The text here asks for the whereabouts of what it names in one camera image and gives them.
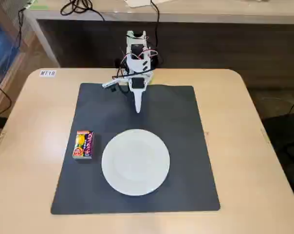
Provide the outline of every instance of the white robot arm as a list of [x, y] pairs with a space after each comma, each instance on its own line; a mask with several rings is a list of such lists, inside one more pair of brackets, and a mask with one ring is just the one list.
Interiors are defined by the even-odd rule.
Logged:
[[121, 61], [127, 63], [128, 72], [112, 81], [103, 84], [103, 88], [112, 87], [118, 83], [128, 83], [129, 90], [134, 94], [135, 109], [141, 111], [142, 94], [152, 79], [151, 50], [147, 47], [146, 32], [136, 34], [127, 32], [127, 54]]

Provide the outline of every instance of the beige table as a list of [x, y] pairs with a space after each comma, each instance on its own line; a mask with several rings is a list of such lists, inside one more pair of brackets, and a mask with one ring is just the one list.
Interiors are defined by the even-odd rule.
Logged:
[[[155, 22], [157, 17], [150, 6], [130, 8], [124, 0], [91, 0], [94, 9], [107, 21]], [[59, 64], [38, 20], [99, 20], [94, 12], [62, 16], [60, 9], [69, 0], [36, 0], [24, 13], [49, 58]], [[257, 23], [294, 24], [294, 0], [154, 0], [161, 12], [160, 22]]]
[[241, 77], [230, 70], [157, 69], [153, 80], [194, 87], [219, 211], [51, 215], [79, 85], [106, 82], [115, 70], [39, 74], [29, 76], [0, 137], [0, 234], [294, 234], [294, 194]]

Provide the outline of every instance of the ceramic plate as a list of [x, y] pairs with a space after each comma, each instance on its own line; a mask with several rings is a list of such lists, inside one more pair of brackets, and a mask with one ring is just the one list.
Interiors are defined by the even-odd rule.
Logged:
[[102, 169], [120, 193], [139, 196], [156, 190], [170, 167], [167, 147], [155, 134], [132, 129], [115, 136], [105, 147]]

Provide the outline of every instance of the table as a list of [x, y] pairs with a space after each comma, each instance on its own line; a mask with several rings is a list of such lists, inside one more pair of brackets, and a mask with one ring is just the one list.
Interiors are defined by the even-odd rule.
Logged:
[[30, 74], [0, 136], [0, 234], [294, 234], [294, 194], [241, 77], [221, 69], [157, 69], [152, 82], [194, 87], [219, 211], [51, 215], [79, 85], [115, 72]]
[[[107, 21], [156, 21], [154, 10], [148, 6], [130, 8], [124, 0], [92, 2], [94, 9], [101, 12]], [[49, 32], [42, 30], [38, 20], [102, 20], [93, 12], [62, 16], [60, 9], [66, 3], [68, 0], [37, 0], [25, 11], [48, 56], [58, 65], [51, 42], [46, 38]], [[173, 0], [160, 3], [158, 7], [160, 22], [294, 24], [294, 0]]]
[[[24, 12], [56, 66], [114, 67], [127, 30], [146, 30], [155, 43], [157, 17], [149, 6], [92, 0], [102, 22], [94, 12], [62, 16], [67, 2], [38, 0]], [[247, 87], [294, 87], [294, 0], [173, 0], [158, 7], [163, 68], [232, 69]]]

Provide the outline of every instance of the dark gray mat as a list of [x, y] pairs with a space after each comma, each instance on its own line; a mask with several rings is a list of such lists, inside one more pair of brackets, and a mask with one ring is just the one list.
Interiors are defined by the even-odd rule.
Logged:
[[[127, 129], [153, 132], [164, 141], [170, 153], [167, 178], [157, 190], [144, 196], [131, 197], [115, 191], [102, 173], [105, 146]], [[91, 161], [72, 158], [78, 130], [96, 134]], [[112, 93], [100, 84], [81, 84], [51, 213], [216, 211], [219, 208], [192, 86], [149, 86], [143, 94], [142, 111], [137, 114], [131, 95]]]

